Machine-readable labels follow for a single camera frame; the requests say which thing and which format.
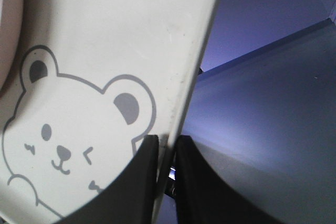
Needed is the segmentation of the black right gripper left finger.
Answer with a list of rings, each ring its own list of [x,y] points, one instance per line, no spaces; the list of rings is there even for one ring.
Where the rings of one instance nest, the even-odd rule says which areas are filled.
[[[158,154],[158,136],[145,136],[123,172],[96,198],[58,223],[151,223]]]

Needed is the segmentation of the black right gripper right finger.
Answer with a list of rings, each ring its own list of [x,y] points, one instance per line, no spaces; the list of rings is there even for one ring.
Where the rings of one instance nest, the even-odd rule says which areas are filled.
[[[234,191],[210,167],[190,136],[176,141],[178,223],[279,223]]]

